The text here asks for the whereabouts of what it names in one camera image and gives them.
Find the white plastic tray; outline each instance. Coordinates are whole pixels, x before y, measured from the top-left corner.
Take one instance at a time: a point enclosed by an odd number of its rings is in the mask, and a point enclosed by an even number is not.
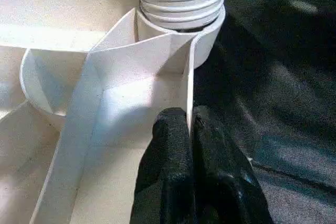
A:
[[[128,223],[155,117],[178,106],[190,125],[224,8],[181,34],[139,0],[0,1],[0,223]]]

